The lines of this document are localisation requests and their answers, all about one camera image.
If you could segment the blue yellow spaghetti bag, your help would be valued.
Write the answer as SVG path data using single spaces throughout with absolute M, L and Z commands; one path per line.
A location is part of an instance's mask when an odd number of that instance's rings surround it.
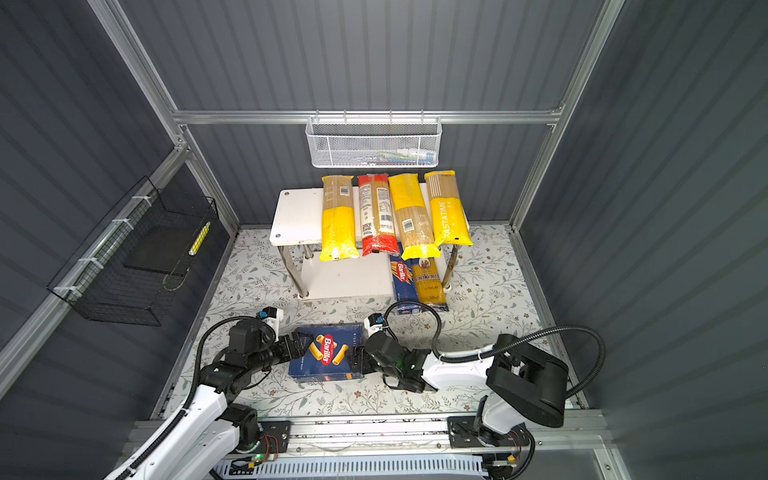
M 448 312 L 445 292 L 434 258 L 411 259 L 414 285 L 418 301 L 439 312 Z

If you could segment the yellow barcode spaghetti bag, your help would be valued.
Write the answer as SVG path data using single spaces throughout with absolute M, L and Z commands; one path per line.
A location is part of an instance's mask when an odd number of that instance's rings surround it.
M 396 226 L 404 260 L 440 258 L 435 243 L 430 215 L 416 174 L 400 174 L 389 178 Z

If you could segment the blue Barilla spaghetti box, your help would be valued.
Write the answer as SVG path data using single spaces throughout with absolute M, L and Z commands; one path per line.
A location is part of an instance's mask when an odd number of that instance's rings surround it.
M 390 254 L 389 261 L 395 300 L 398 303 L 396 312 L 399 315 L 420 313 L 421 307 L 417 305 L 418 293 L 410 264 L 399 254 Z

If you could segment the white two-tier shelf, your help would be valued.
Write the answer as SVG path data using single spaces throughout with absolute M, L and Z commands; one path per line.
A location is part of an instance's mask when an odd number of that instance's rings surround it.
M 323 190 L 280 192 L 270 233 L 302 300 L 394 296 L 387 253 L 323 262 L 313 249 L 322 240 Z

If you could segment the blue Barilla pasta box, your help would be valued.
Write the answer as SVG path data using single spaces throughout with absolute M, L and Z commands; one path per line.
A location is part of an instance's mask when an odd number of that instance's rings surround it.
M 310 343 L 304 356 L 289 364 L 288 374 L 295 381 L 333 382 L 363 377 L 361 324 L 312 325 L 297 331 Z

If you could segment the red yellow spaghetti bag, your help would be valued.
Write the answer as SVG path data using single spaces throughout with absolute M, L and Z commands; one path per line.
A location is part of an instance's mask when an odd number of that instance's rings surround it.
M 386 174 L 357 177 L 363 255 L 398 254 L 394 210 Z

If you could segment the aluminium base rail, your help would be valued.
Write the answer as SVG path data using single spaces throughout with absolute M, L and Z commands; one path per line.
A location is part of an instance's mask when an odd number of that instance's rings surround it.
M 474 416 L 459 413 L 262 419 L 260 427 L 279 445 L 279 459 L 426 454 L 520 453 L 529 443 L 508 434 L 490 443 L 474 432 Z M 591 450 L 612 440 L 598 410 L 568 410 L 560 428 L 536 426 L 527 430 L 538 451 Z

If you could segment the yellow brush in basket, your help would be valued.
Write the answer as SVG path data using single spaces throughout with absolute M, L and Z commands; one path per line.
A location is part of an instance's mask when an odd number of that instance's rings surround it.
M 202 247 L 211 227 L 211 222 L 207 221 L 198 231 L 195 239 L 191 243 L 189 249 L 188 249 L 188 255 L 190 257 L 196 256 Z

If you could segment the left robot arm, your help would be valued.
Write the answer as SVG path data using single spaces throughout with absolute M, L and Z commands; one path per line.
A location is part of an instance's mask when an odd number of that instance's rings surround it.
M 273 307 L 255 316 L 234 316 L 207 329 L 195 353 L 191 389 L 176 412 L 109 479 L 201 479 L 227 454 L 239 450 L 267 453 L 279 443 L 263 433 L 255 409 L 238 404 L 241 392 L 254 386 L 253 374 L 270 374 L 276 365 L 302 358 L 314 337 L 294 331 L 277 335 L 269 319 Z

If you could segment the items in white basket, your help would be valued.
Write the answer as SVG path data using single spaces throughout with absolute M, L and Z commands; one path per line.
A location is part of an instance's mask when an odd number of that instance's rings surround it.
M 403 148 L 368 152 L 366 155 L 353 156 L 353 164 L 379 167 L 416 167 L 431 168 L 438 164 L 438 153 L 435 150 L 420 148 Z

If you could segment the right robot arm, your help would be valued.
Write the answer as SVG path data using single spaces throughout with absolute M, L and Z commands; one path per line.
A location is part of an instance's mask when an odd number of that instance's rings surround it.
M 504 437 L 522 434 L 530 424 L 562 427 L 566 400 L 584 390 L 606 360 L 607 348 L 601 335 L 581 325 L 547 327 L 522 337 L 500 334 L 494 344 L 481 349 L 445 353 L 439 350 L 443 327 L 439 313 L 418 301 L 411 304 L 433 316 L 436 330 L 427 348 L 409 349 L 399 342 L 388 322 L 389 314 L 405 304 L 398 301 L 364 321 L 365 342 L 357 355 L 362 372 L 378 372 L 385 386 L 409 393 L 454 387 L 487 388 L 470 429 L 483 445 L 496 445 Z M 567 386 L 566 363 L 532 344 L 534 340 L 565 332 L 586 334 L 597 346 L 594 365 L 572 387 Z

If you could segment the yellow Pastatime spaghetti bag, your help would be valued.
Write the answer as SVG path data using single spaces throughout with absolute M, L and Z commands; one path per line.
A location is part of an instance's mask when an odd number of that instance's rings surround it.
M 460 199 L 453 170 L 436 171 L 425 176 L 435 243 L 472 246 L 468 222 Z

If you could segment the yellow clear spaghetti bag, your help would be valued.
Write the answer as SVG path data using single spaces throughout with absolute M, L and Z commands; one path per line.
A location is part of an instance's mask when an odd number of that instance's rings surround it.
M 329 175 L 323 181 L 322 262 L 358 258 L 352 177 Z

